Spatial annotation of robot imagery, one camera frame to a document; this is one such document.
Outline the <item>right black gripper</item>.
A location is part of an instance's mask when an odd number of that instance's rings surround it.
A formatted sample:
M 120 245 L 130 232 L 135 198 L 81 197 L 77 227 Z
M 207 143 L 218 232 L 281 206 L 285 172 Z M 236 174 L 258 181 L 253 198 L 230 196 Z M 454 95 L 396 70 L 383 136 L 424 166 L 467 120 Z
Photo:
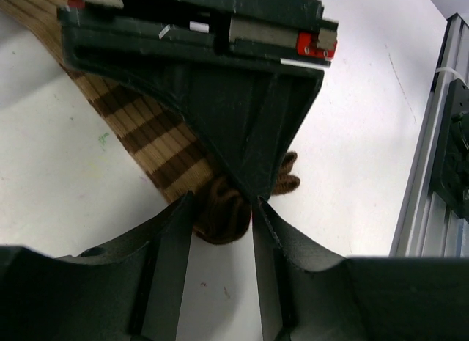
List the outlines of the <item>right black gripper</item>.
M 67 0 L 64 60 L 180 115 L 249 199 L 268 198 L 329 65 L 320 0 Z

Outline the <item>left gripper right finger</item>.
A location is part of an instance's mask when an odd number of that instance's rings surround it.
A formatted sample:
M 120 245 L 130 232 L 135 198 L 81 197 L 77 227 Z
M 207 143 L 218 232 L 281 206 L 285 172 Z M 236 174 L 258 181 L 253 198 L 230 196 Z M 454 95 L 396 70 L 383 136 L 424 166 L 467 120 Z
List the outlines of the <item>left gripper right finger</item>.
M 253 206 L 264 340 L 466 340 L 468 261 L 342 257 Z

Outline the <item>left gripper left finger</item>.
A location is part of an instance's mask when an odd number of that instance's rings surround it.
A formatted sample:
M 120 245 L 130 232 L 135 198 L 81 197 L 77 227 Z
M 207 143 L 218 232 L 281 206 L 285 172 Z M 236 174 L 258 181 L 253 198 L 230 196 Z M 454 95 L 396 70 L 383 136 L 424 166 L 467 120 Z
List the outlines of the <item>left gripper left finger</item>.
M 77 256 L 1 248 L 3 340 L 174 340 L 193 227 L 187 193 Z

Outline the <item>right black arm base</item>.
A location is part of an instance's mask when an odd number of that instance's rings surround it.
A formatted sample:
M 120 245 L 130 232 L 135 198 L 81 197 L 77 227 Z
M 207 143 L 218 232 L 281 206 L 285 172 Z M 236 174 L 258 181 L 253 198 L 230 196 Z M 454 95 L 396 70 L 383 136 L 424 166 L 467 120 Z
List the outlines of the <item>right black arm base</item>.
M 432 170 L 431 187 L 461 219 L 468 218 L 468 87 L 448 87 Z

